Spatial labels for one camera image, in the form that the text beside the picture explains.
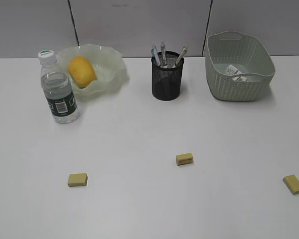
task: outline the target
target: eraser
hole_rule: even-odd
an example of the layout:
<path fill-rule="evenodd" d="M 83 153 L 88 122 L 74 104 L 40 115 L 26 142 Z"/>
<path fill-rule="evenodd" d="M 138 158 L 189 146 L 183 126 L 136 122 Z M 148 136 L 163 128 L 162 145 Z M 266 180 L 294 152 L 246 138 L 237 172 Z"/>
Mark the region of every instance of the eraser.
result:
<path fill-rule="evenodd" d="M 185 153 L 176 156 L 176 163 L 178 166 L 183 164 L 193 163 L 193 154 L 192 153 Z"/>
<path fill-rule="evenodd" d="M 88 183 L 88 175 L 86 173 L 70 174 L 68 185 L 69 187 L 86 186 Z"/>
<path fill-rule="evenodd" d="M 299 193 L 299 180 L 296 176 L 286 176 L 284 177 L 283 182 L 286 184 L 292 194 Z"/>

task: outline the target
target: pen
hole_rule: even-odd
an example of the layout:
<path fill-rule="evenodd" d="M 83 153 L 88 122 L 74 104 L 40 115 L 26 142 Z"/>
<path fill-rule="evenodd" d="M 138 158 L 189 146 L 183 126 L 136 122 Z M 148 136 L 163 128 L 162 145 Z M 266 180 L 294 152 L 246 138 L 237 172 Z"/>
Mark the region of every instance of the pen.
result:
<path fill-rule="evenodd" d="M 181 59 L 184 58 L 184 56 L 185 56 L 186 53 L 187 53 L 187 47 L 188 47 L 188 45 L 186 45 L 186 46 L 183 47 L 183 49 L 181 50 L 181 52 L 180 52 L 180 54 L 179 54 L 178 59 L 175 61 L 175 64 L 174 64 L 173 68 L 176 67 L 176 66 L 178 66 L 178 65 L 179 65 L 179 62 L 181 61 Z"/>
<path fill-rule="evenodd" d="M 162 68 L 167 68 L 166 50 L 165 50 L 165 44 L 163 41 L 161 41 L 160 49 L 161 49 L 161 66 L 162 66 Z"/>
<path fill-rule="evenodd" d="M 159 61 L 157 49 L 156 49 L 156 46 L 154 44 L 151 46 L 151 55 L 155 58 L 157 66 L 160 66 L 160 61 Z"/>

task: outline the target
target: gray wall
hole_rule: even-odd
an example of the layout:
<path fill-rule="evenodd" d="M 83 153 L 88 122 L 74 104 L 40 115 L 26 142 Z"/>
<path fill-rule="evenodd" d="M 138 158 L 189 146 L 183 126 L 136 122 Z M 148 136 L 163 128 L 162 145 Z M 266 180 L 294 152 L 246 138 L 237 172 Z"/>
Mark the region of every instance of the gray wall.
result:
<path fill-rule="evenodd" d="M 67 0 L 0 0 L 0 58 L 76 45 Z"/>
<path fill-rule="evenodd" d="M 201 56 L 211 0 L 71 1 L 80 44 L 111 46 L 125 57 L 149 57 L 152 43 Z"/>
<path fill-rule="evenodd" d="M 257 37 L 271 55 L 299 55 L 299 0 L 214 0 L 208 34 Z"/>
<path fill-rule="evenodd" d="M 80 44 L 108 45 L 126 57 L 189 44 L 200 56 L 211 0 L 71 0 Z M 258 37 L 271 55 L 299 55 L 299 0 L 214 0 L 207 35 L 236 30 Z M 0 0 L 0 58 L 37 57 L 76 46 L 67 0 Z"/>

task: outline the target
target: bottle cap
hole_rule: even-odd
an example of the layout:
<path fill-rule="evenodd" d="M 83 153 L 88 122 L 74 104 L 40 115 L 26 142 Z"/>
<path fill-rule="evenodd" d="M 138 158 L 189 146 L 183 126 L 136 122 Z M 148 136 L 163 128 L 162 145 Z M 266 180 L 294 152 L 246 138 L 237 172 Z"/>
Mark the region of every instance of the bottle cap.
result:
<path fill-rule="evenodd" d="M 51 50 L 40 51 L 38 54 L 38 58 L 39 58 L 41 65 L 56 62 L 56 56 L 54 54 L 54 51 L 51 51 Z"/>

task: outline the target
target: basket handle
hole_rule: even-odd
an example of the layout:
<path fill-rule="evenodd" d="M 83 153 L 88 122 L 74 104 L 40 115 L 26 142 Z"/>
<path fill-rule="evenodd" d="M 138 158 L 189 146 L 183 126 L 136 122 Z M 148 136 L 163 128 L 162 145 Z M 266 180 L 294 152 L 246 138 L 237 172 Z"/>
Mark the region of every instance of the basket handle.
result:
<path fill-rule="evenodd" d="M 224 31 L 217 34 L 219 40 L 241 40 L 245 38 L 244 34 L 236 31 Z"/>

